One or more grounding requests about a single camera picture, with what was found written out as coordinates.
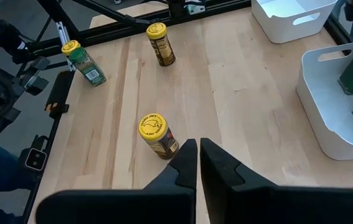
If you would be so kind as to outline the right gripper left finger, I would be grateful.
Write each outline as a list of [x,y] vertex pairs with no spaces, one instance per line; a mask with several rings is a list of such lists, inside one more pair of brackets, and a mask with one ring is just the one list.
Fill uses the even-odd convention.
[[197,143],[188,139],[142,189],[63,190],[39,204],[36,224],[195,224]]

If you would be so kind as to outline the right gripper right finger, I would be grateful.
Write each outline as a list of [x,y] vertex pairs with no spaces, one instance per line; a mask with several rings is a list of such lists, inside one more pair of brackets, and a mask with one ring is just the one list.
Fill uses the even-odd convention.
[[208,138],[200,171],[211,224],[353,224],[353,189],[277,185]]

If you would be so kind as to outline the yellow-lid spice jar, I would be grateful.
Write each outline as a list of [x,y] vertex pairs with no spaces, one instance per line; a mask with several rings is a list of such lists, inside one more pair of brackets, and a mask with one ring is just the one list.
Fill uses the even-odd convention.
[[81,44],[77,40],[70,40],[65,44],[63,44],[61,51],[67,58],[69,58],[72,51],[80,47],[81,47]]
[[160,66],[166,67],[176,61],[171,44],[167,37],[167,27],[162,22],[155,22],[148,26],[146,35],[157,56]]
[[158,113],[144,116],[138,124],[140,136],[149,147],[164,160],[172,159],[179,150],[166,119]]

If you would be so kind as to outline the white plastic bin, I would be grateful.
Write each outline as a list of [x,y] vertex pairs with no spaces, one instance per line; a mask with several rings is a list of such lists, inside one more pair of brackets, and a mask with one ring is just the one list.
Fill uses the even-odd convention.
[[251,7],[269,40],[283,44],[320,32],[337,1],[251,0]]
[[353,160],[353,95],[338,83],[352,59],[353,43],[307,51],[296,86],[321,150],[338,161]]

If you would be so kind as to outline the black table clamp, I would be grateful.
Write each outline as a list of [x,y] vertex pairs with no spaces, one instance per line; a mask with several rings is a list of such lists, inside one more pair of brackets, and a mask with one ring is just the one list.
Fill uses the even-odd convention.
[[45,111],[49,112],[52,119],[56,119],[63,113],[67,113],[69,105],[66,104],[68,93],[73,81],[75,72],[62,71],[57,75],[50,95],[45,105]]

